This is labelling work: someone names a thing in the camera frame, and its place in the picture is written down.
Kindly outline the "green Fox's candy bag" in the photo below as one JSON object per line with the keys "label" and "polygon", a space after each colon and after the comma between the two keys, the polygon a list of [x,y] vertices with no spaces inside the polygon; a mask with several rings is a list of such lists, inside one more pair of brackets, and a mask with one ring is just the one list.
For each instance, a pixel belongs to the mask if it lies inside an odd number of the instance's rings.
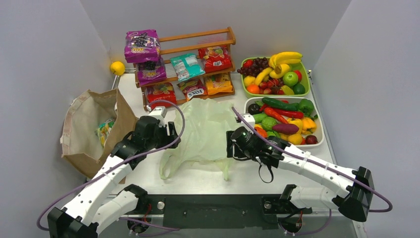
{"label": "green Fox's candy bag", "polygon": [[99,141],[101,142],[101,146],[103,148],[110,134],[110,131],[112,130],[112,127],[114,126],[114,123],[115,123],[115,119],[110,118],[106,120],[105,122],[101,123],[95,130],[95,134],[99,138]]}

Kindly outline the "purple toy sweet potato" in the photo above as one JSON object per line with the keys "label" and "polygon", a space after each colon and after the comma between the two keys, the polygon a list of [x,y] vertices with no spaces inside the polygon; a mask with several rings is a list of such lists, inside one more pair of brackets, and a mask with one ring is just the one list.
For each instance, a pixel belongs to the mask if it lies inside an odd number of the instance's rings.
{"label": "purple toy sweet potato", "polygon": [[282,133],[282,134],[286,134],[286,135],[292,135],[292,134],[296,134],[299,131],[299,127],[296,126],[295,124],[290,124],[290,123],[281,123],[281,124],[276,124],[272,127],[273,131],[276,131],[278,133]]}

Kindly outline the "pale green plastic grocery bag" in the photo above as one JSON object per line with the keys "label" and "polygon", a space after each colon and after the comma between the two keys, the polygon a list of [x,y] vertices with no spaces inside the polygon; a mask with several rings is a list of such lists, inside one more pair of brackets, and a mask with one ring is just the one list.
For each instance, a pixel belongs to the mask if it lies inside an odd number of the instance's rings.
{"label": "pale green plastic grocery bag", "polygon": [[176,112],[175,127],[182,133],[175,149],[166,149],[159,165],[162,180],[173,177],[183,164],[215,165],[223,179],[229,179],[233,159],[227,157],[227,131],[240,125],[235,119],[231,102],[214,99],[192,99],[181,105]]}

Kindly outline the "yellow banana bunch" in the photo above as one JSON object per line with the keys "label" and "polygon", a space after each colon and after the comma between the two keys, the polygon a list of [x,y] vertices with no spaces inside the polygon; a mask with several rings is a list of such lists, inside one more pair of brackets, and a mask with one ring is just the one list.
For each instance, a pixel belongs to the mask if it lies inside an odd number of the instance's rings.
{"label": "yellow banana bunch", "polygon": [[301,63],[303,55],[298,52],[280,52],[268,59],[268,67],[264,68],[255,78],[254,84],[259,85],[265,78],[280,79],[291,71],[291,65]]}

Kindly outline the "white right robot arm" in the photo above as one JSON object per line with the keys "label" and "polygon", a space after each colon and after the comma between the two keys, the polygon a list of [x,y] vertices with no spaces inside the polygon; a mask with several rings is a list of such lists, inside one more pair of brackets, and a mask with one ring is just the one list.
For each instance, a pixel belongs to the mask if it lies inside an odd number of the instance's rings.
{"label": "white right robot arm", "polygon": [[276,136],[260,138],[243,126],[227,131],[227,156],[238,161],[255,161],[260,167],[283,169],[304,176],[321,186],[285,186],[276,205],[281,213],[309,208],[338,210],[358,222],[368,217],[373,197],[370,170],[348,169],[326,162]]}

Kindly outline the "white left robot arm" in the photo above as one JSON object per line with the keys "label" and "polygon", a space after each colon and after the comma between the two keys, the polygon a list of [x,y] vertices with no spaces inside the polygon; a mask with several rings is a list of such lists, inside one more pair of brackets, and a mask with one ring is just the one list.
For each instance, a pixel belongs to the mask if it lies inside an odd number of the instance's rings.
{"label": "white left robot arm", "polygon": [[142,116],[135,129],[118,142],[103,167],[84,188],[62,208],[54,207],[47,215],[52,238],[96,238],[122,215],[147,209],[147,191],[130,184],[113,200],[105,199],[119,182],[129,175],[148,154],[176,148],[180,137],[174,122],[163,116]]}

